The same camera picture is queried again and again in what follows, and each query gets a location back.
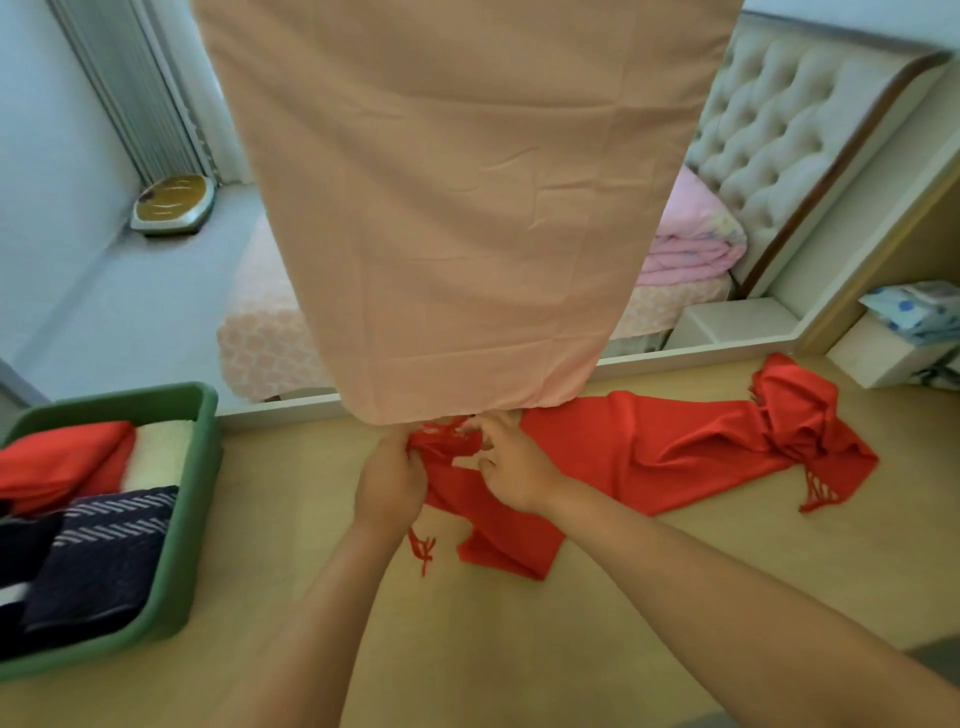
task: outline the tufted headboard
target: tufted headboard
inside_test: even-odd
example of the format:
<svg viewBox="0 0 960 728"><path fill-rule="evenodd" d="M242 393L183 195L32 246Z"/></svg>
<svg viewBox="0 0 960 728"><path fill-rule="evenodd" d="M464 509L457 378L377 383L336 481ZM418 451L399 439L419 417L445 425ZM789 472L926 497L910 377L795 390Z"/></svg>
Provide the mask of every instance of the tufted headboard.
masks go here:
<svg viewBox="0 0 960 728"><path fill-rule="evenodd" d="M686 164L747 231L733 268L760 296L843 188L943 72L950 53L744 13Z"/></svg>

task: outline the green plastic basket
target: green plastic basket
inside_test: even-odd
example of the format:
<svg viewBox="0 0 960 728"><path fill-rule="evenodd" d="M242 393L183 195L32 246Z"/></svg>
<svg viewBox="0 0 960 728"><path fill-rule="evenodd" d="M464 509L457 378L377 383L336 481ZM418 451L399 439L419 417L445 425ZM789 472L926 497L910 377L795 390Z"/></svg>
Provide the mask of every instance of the green plastic basket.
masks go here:
<svg viewBox="0 0 960 728"><path fill-rule="evenodd" d="M200 382L186 382L61 400L23 413L4 447L25 435L68 425L115 420L129 420L135 426L193 420L196 425L154 586L143 611L112 634L0 662L0 681L122 652L138 643L172 637L183 628L190 615L206 513L223 455L216 411L216 390Z"/></svg>

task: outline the white stripes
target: white stripes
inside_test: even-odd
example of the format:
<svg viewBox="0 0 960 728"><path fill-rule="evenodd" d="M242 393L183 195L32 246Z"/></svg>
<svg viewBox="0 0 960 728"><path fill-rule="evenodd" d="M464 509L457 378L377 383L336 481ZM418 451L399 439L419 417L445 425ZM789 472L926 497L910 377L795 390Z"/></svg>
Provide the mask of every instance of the white stripes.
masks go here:
<svg viewBox="0 0 960 728"><path fill-rule="evenodd" d="M130 536L145 536L151 533L166 533L170 525L169 519L145 519L129 523L110 523L101 525L81 526L61 531L54 540L54 548L71 546L74 544L93 543L96 541L114 541L126 539Z"/></svg>
<svg viewBox="0 0 960 728"><path fill-rule="evenodd" d="M76 500L70 504L65 517L106 516L114 513L126 513L143 508L173 506L177 497L171 493L153 493L144 496L130 496L117 500Z"/></svg>

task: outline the vertical radiator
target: vertical radiator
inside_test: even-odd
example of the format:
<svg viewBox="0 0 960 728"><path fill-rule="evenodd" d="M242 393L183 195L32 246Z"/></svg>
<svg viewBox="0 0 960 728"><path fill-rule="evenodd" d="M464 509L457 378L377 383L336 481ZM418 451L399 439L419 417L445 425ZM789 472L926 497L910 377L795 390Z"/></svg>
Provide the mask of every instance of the vertical radiator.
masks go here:
<svg viewBox="0 0 960 728"><path fill-rule="evenodd" d="M217 180L143 0L48 0L144 185L180 174Z"/></svg>

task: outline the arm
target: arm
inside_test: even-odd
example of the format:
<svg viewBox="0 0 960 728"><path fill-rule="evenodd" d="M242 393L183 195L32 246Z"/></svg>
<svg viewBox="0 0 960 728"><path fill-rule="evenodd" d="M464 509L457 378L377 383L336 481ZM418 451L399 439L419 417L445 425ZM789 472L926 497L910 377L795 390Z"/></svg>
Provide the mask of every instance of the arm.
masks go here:
<svg viewBox="0 0 960 728"><path fill-rule="evenodd" d="M214 725L230 728L336 726L360 638L387 565L426 496L418 452L397 428L371 454L347 533L296 607L271 651L228 696Z"/></svg>
<svg viewBox="0 0 960 728"><path fill-rule="evenodd" d="M555 523L746 725L960 725L960 692L783 582L563 476L502 413L474 418L495 496Z"/></svg>

